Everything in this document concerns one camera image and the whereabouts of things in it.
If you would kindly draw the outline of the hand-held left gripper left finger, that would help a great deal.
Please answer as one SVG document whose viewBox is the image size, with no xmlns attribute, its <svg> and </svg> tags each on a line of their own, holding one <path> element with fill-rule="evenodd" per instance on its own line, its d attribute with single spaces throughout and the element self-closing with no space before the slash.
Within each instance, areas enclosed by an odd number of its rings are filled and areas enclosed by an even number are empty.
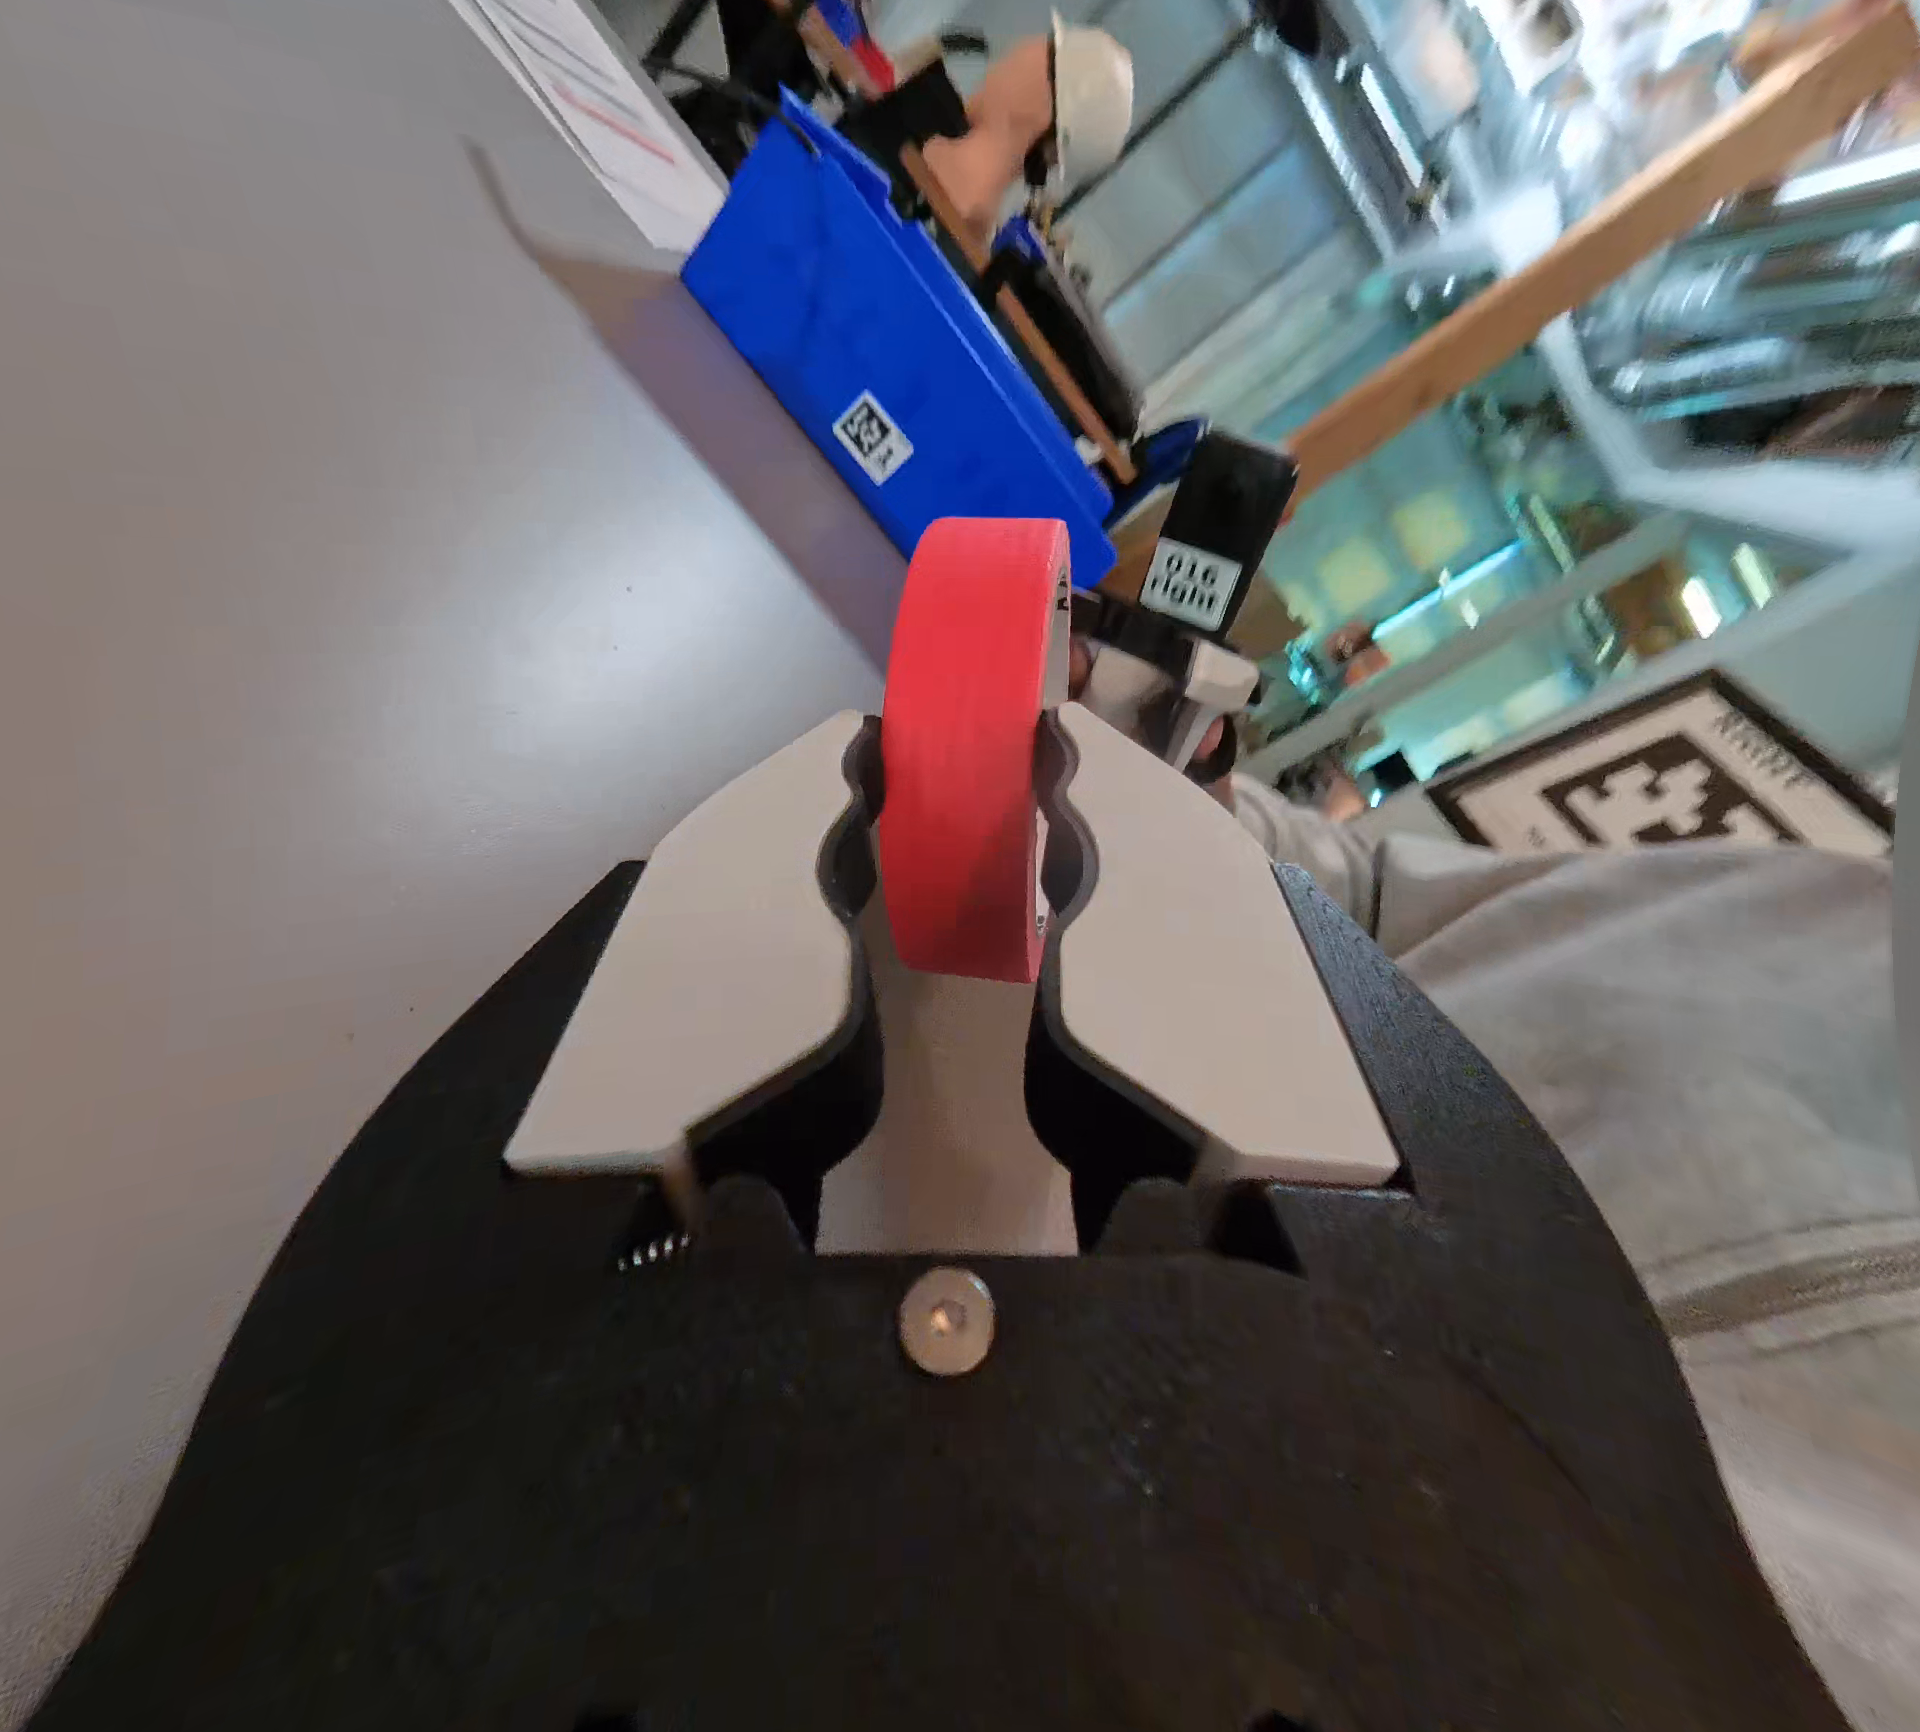
<svg viewBox="0 0 1920 1732">
<path fill-rule="evenodd" d="M 877 725 L 833 713 L 661 838 L 504 1143 L 517 1176 L 754 1177 L 790 1215 L 872 1132 L 885 1047 L 861 916 Z"/>
</svg>

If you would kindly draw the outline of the person's right hand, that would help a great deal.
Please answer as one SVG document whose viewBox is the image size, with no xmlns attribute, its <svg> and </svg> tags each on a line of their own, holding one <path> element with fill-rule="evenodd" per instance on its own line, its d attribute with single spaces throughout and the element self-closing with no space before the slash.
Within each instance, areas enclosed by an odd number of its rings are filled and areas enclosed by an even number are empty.
<svg viewBox="0 0 1920 1732">
<path fill-rule="evenodd" d="M 1170 691 L 1142 713 L 1148 749 L 1203 788 L 1222 788 L 1240 756 L 1238 711 L 1216 711 Z"/>
</svg>

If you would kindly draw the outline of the long wooden beam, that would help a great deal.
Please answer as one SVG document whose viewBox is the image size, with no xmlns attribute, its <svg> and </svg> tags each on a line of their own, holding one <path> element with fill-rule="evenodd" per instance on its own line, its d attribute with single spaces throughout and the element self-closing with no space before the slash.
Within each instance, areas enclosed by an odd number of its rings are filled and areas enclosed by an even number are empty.
<svg viewBox="0 0 1920 1732">
<path fill-rule="evenodd" d="M 1290 440 L 1299 492 L 1354 469 L 1411 423 L 1523 351 L 1545 327 L 1693 231 L 1718 203 L 1780 179 L 1917 66 L 1908 0 L 1838 0 L 1741 104 L 1645 166 L 1549 248 L 1458 305 L 1333 399 Z"/>
</svg>

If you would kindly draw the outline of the white paper sheet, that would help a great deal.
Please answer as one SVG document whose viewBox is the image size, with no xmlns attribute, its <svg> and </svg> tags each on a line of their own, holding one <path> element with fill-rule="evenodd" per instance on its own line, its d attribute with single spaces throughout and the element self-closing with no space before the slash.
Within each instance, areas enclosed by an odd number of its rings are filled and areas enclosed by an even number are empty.
<svg viewBox="0 0 1920 1732">
<path fill-rule="evenodd" d="M 729 185 L 590 0 L 447 0 L 654 250 L 685 258 Z"/>
</svg>

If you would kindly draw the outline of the mannequin head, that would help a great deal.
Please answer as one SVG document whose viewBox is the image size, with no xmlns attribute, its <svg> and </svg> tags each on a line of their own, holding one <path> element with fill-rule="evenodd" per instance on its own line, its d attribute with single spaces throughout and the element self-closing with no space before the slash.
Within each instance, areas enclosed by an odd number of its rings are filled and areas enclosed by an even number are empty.
<svg viewBox="0 0 1920 1732">
<path fill-rule="evenodd" d="M 1003 203 L 1023 183 L 1032 147 L 1054 121 L 1053 31 L 1021 38 L 986 69 L 966 102 L 969 129 L 943 158 L 962 231 L 991 242 Z"/>
</svg>

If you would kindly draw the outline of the red tape roll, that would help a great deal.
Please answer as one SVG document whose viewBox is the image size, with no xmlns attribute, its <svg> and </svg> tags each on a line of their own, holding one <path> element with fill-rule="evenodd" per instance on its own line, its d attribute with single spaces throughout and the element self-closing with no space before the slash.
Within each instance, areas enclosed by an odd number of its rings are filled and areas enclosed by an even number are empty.
<svg viewBox="0 0 1920 1732">
<path fill-rule="evenodd" d="M 901 959 L 1032 984 L 1042 968 L 1039 749 L 1069 696 L 1073 576 L 1054 517 L 933 521 L 908 562 L 878 721 L 877 863 Z"/>
</svg>

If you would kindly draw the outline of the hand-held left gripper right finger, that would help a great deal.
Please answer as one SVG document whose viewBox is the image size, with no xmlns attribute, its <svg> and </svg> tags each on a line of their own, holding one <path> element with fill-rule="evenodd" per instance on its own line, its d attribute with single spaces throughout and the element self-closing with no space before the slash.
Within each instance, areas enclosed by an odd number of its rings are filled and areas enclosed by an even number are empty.
<svg viewBox="0 0 1920 1732">
<path fill-rule="evenodd" d="M 1257 838 L 1085 703 L 1056 711 L 1091 889 L 1059 930 L 1069 1056 L 1203 1185 L 1389 1185 L 1401 1151 Z"/>
</svg>

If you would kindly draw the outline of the framed black-white marker sign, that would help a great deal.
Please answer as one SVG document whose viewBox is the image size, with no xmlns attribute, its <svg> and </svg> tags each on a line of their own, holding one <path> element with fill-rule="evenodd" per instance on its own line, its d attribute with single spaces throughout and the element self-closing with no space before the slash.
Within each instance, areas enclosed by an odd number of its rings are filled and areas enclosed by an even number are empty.
<svg viewBox="0 0 1920 1732">
<path fill-rule="evenodd" d="M 1502 855 L 1799 847 L 1886 858 L 1896 811 L 1720 670 L 1632 697 L 1426 784 Z"/>
</svg>

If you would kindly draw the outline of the white hard hat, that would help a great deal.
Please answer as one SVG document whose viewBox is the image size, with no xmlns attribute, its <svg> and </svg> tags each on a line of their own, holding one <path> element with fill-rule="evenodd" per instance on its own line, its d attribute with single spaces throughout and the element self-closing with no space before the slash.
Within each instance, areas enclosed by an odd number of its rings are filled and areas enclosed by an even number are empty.
<svg viewBox="0 0 1920 1732">
<path fill-rule="evenodd" d="M 1053 11 L 1048 190 L 1060 198 L 1120 159 L 1135 128 L 1137 64 L 1112 31 Z"/>
</svg>

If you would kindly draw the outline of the blue plastic bin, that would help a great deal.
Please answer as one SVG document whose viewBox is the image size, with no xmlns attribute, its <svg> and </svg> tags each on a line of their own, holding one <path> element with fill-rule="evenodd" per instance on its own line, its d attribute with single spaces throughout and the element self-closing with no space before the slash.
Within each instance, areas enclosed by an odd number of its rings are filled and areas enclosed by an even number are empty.
<svg viewBox="0 0 1920 1732">
<path fill-rule="evenodd" d="M 682 281 L 903 557 L 937 519 L 1060 519 L 1074 587 L 1116 566 L 1107 481 L 889 176 L 790 90 Z"/>
</svg>

